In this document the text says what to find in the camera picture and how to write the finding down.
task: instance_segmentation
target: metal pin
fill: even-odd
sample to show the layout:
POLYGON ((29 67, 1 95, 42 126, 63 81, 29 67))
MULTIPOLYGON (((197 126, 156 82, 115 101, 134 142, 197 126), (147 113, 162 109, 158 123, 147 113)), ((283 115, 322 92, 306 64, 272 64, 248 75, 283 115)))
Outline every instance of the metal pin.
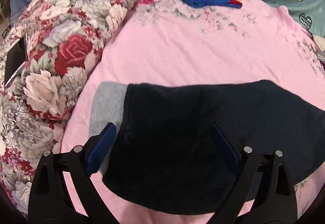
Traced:
POLYGON ((275 151, 275 155, 278 156, 278 157, 282 157, 283 153, 282 153, 282 151, 277 150, 277 151, 275 151))
POLYGON ((78 145, 74 147, 74 152, 81 152, 82 151, 82 146, 78 145))
POLYGON ((46 150, 46 151, 43 152, 43 155, 45 157, 49 156, 50 154, 51 154, 51 151, 50 150, 46 150))
POLYGON ((244 147, 244 152, 251 153, 253 151, 252 147, 246 146, 244 147))

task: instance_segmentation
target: folded black cloth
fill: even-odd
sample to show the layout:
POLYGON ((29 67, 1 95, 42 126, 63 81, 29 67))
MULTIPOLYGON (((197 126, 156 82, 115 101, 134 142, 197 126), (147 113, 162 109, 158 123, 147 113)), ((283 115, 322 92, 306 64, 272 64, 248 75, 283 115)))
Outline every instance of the folded black cloth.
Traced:
MULTIPOLYGON (((325 159, 324 111, 270 81, 238 85, 129 85, 105 185, 118 196, 170 214, 215 212, 231 174, 211 126, 243 147, 281 150, 294 184, 325 159)), ((256 185, 247 200, 257 193, 256 185)))

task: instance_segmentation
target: pink bedsheet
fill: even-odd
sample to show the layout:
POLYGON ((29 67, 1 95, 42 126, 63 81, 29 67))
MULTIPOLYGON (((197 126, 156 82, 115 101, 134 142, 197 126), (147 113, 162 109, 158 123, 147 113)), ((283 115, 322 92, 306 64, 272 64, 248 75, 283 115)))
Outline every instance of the pink bedsheet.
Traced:
MULTIPOLYGON (((246 83, 268 79, 325 110, 325 79, 308 33, 286 7, 239 0, 243 7, 192 9, 180 0, 142 0, 86 83, 67 125, 62 152, 84 145, 92 100, 104 81, 165 86, 246 83)), ((110 192, 99 173, 91 177, 122 224, 206 223, 211 214, 169 215, 127 202, 110 192)), ((296 186, 298 215, 312 203, 325 181, 323 164, 296 186)), ((69 177, 76 210, 86 214, 69 177)), ((241 213, 249 211, 247 202, 241 213)))

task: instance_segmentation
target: floral pattern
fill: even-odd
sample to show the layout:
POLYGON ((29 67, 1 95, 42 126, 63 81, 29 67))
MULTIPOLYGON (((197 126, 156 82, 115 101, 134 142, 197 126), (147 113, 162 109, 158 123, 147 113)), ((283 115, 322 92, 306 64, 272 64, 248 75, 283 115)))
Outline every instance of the floral pattern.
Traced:
POLYGON ((32 0, 0 45, 0 185, 23 214, 42 153, 59 153, 64 126, 106 41, 136 0, 32 0), (4 87, 8 51, 28 61, 4 87))

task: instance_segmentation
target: floral comforter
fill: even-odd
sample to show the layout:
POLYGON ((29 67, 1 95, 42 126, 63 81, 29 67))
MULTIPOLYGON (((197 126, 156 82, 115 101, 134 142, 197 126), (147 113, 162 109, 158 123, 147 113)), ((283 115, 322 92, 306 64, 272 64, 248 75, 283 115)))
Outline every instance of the floral comforter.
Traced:
POLYGON ((0 45, 0 185, 23 214, 46 149, 63 129, 105 42, 136 0, 33 0, 0 45), (25 37, 28 61, 4 87, 7 52, 25 37))

